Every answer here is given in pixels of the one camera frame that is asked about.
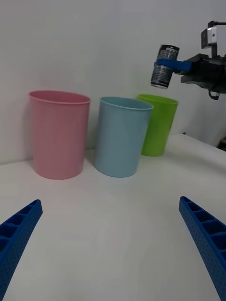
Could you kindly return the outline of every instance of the plastic bucket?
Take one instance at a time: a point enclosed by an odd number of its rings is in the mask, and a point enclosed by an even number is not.
[[[130,98],[100,100],[95,167],[112,177],[133,175],[153,107]]]
[[[68,179],[83,168],[90,99],[61,91],[29,94],[34,169],[49,179]]]
[[[140,94],[137,99],[154,106],[142,155],[161,156],[165,150],[178,102],[174,99],[147,94]]]

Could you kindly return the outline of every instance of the table surface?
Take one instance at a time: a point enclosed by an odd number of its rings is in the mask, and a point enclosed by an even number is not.
[[[37,198],[44,211],[4,301],[218,301],[178,205],[185,195],[226,223],[226,153],[171,135],[123,179],[92,156],[63,181],[0,166],[0,223]]]

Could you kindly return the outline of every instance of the can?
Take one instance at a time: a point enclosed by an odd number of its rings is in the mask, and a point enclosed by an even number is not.
[[[170,60],[176,60],[178,57],[180,48],[172,45],[161,45],[157,60],[167,58]],[[161,89],[167,89],[173,74],[173,69],[162,66],[154,65],[152,73],[151,86],[158,87]]]

